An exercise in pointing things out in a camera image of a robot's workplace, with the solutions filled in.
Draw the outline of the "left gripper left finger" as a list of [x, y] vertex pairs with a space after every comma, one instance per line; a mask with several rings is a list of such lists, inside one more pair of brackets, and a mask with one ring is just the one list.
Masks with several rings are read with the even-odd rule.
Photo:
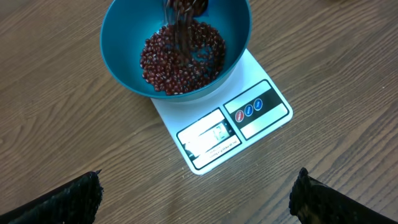
[[1, 215], [8, 224], [92, 224], [103, 199], [98, 174], [89, 171]]

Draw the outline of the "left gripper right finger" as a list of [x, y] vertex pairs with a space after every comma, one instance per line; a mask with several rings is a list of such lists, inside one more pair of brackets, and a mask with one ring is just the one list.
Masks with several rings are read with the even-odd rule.
[[289, 195], [289, 212], [302, 224], [397, 224], [310, 177], [304, 167]]

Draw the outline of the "red adzuki beans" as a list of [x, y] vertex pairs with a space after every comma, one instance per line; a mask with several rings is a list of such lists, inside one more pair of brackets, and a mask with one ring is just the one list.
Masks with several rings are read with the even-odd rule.
[[143, 79], [156, 92], [182, 95], [215, 81], [223, 67], [226, 42], [218, 29], [191, 14], [162, 9], [165, 25], [145, 40], [139, 61]]

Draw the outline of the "blue plastic measuring scoop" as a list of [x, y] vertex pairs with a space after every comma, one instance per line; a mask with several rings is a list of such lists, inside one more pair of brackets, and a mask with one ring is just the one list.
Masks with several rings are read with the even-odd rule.
[[193, 17], [201, 16], [208, 7], [209, 0], [165, 0], [164, 7], [174, 13], [191, 14]]

